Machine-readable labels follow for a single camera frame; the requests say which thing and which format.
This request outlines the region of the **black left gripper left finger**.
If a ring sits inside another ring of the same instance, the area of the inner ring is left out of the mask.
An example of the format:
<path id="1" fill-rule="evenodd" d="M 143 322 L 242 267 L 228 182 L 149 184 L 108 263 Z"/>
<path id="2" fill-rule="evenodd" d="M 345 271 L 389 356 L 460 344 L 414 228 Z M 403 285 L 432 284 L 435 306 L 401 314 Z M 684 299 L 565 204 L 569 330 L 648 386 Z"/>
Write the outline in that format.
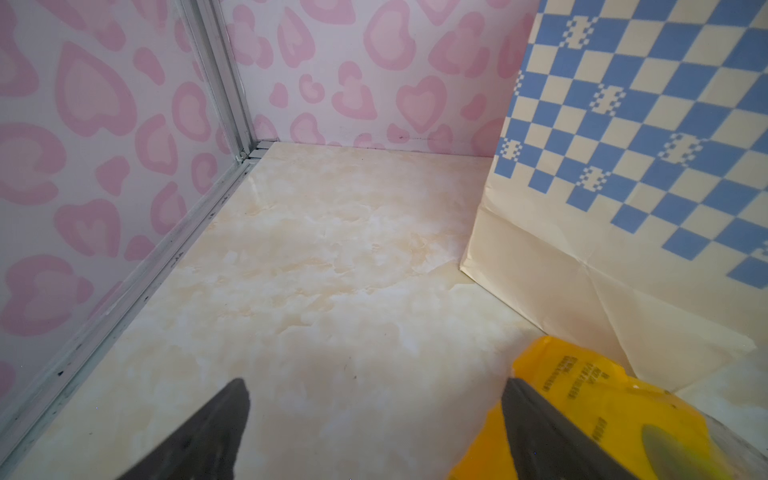
<path id="1" fill-rule="evenodd" d="M 249 411 L 235 378 L 119 479 L 232 479 Z"/>

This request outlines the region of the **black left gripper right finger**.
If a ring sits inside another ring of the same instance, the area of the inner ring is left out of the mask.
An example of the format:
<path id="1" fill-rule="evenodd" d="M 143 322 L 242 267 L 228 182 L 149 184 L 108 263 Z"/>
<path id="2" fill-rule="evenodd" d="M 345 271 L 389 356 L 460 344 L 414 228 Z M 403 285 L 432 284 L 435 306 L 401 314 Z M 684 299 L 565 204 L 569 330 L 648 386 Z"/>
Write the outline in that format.
<path id="1" fill-rule="evenodd" d="M 524 380 L 507 380 L 501 409 L 518 478 L 634 477 Z"/>

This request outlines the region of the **yellow mango candy bag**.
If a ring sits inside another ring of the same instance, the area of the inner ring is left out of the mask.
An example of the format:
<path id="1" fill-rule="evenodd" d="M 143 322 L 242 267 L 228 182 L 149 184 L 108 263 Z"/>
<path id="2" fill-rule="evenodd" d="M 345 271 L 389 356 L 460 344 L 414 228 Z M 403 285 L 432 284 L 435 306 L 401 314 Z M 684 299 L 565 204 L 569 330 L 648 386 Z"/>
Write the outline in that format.
<path id="1" fill-rule="evenodd" d="M 587 437 L 631 472 L 632 479 L 732 479 L 702 413 L 674 394 L 638 380 L 591 350 L 545 336 L 511 368 Z M 499 403 L 452 479 L 520 479 Z"/>

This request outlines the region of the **blue checkered paper bag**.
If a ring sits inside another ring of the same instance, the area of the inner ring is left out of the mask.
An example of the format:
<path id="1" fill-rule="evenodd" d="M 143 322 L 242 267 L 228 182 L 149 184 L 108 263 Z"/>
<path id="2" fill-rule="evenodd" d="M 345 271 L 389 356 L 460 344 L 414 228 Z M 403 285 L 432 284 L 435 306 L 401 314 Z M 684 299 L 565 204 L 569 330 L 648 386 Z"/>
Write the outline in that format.
<path id="1" fill-rule="evenodd" d="M 544 1 L 462 271 L 684 388 L 767 340 L 767 5 Z"/>

